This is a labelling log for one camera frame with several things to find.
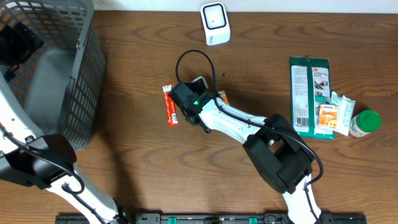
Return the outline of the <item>red snack packet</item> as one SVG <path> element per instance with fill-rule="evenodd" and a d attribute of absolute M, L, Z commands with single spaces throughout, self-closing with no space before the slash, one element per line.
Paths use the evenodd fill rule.
<path fill-rule="evenodd" d="M 165 107 L 167 112 L 167 123 L 169 126 L 178 126 L 178 118 L 175 110 L 175 103 L 169 97 L 169 93 L 172 89 L 172 82 L 168 82 L 162 86 L 164 93 Z"/>

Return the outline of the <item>green 3M package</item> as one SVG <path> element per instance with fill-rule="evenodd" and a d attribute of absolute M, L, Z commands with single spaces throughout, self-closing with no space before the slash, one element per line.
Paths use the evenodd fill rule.
<path fill-rule="evenodd" d="M 303 138 L 334 140 L 328 128 L 318 126 L 320 105 L 331 97 L 329 60 L 316 57 L 290 57 L 291 122 Z"/>

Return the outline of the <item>orange white tissue pack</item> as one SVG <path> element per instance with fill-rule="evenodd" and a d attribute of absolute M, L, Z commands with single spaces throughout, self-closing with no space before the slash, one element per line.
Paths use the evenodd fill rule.
<path fill-rule="evenodd" d="M 322 128 L 336 129 L 338 105 L 320 105 L 318 125 Z"/>

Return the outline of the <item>white toilet wipes pack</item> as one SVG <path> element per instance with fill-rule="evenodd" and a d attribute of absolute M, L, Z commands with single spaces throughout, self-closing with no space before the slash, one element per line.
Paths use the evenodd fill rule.
<path fill-rule="evenodd" d="M 330 104 L 338 106 L 335 131 L 347 136 L 349 134 L 349 124 L 353 115 L 355 101 L 345 97 L 345 95 L 338 96 L 338 94 L 333 91 L 331 93 Z"/>

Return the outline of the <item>green lid seasoning jar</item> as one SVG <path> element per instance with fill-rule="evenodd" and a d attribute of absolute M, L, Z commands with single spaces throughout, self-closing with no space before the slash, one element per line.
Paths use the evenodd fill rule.
<path fill-rule="evenodd" d="M 351 118 L 349 124 L 350 135 L 361 138 L 381 127 L 382 119 L 373 110 L 364 110 Z"/>

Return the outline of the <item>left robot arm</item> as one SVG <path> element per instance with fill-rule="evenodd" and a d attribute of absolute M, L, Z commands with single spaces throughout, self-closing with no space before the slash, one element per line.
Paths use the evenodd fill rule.
<path fill-rule="evenodd" d="M 64 198 L 90 223 L 128 223 L 80 170 L 104 72 L 89 25 L 12 19 L 1 25 L 1 178 Z"/>

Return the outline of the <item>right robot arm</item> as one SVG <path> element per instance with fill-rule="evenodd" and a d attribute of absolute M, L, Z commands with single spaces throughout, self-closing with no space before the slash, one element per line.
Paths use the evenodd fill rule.
<path fill-rule="evenodd" d="M 292 223 L 320 223 L 321 210 L 311 185 L 312 162 L 320 162 L 279 114 L 254 116 L 226 104 L 201 81 L 180 82 L 168 96 L 186 120 L 206 133 L 219 131 L 240 142 L 262 179 L 282 194 Z"/>

